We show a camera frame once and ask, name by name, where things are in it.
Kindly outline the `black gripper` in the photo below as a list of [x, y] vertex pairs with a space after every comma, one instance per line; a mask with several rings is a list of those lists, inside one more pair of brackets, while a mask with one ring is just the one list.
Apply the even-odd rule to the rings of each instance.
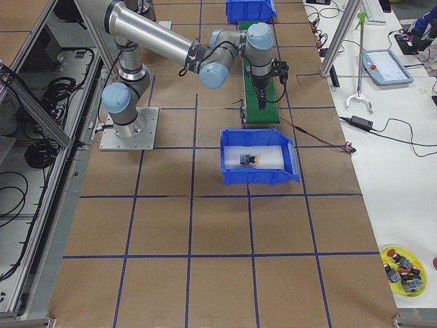
[[266, 88], [271, 78], [279, 77], [281, 85], [286, 85], [289, 66], [286, 61], [273, 59], [264, 66], [251, 64], [251, 82], [256, 89], [259, 110], [266, 109]]

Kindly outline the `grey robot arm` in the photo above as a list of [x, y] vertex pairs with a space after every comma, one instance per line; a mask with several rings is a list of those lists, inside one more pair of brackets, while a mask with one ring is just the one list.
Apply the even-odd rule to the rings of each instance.
[[270, 103], [267, 87], [278, 77], [287, 84], [289, 67], [272, 56], [272, 29], [266, 23], [255, 23], [247, 30], [215, 30], [210, 45], [204, 46], [140, 15], [135, 4], [125, 1], [78, 1], [78, 6], [97, 27], [113, 37], [123, 37], [183, 65], [186, 71], [199, 75], [210, 89], [220, 88], [229, 76], [237, 56], [250, 67], [258, 107]]

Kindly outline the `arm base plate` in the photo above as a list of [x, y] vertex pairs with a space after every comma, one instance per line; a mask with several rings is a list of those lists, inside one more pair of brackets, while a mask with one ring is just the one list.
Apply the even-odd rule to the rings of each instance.
[[102, 132], [100, 150], [102, 151], [134, 151], [153, 150], [158, 123], [158, 107], [137, 107], [137, 119], [125, 126], [113, 123], [108, 115], [106, 124], [113, 127]]

